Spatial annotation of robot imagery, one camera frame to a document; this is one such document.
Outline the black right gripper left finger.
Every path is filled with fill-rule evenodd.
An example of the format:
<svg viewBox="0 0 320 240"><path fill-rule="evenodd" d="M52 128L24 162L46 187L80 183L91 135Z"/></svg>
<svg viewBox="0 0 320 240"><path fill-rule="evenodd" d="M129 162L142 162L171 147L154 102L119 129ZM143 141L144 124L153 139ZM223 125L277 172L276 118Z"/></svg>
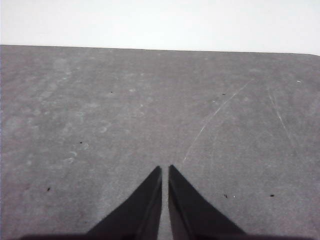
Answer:
<svg viewBox="0 0 320 240"><path fill-rule="evenodd" d="M121 205L86 235L157 236L161 212L162 169L157 166Z"/></svg>

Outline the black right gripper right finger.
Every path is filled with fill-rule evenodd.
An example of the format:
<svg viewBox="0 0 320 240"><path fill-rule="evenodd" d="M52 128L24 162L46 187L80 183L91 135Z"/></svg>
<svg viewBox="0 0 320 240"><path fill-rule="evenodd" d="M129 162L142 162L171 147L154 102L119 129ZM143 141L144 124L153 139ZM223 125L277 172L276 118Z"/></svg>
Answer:
<svg viewBox="0 0 320 240"><path fill-rule="evenodd" d="M213 207L174 165L168 168L168 209L174 237L247 235Z"/></svg>

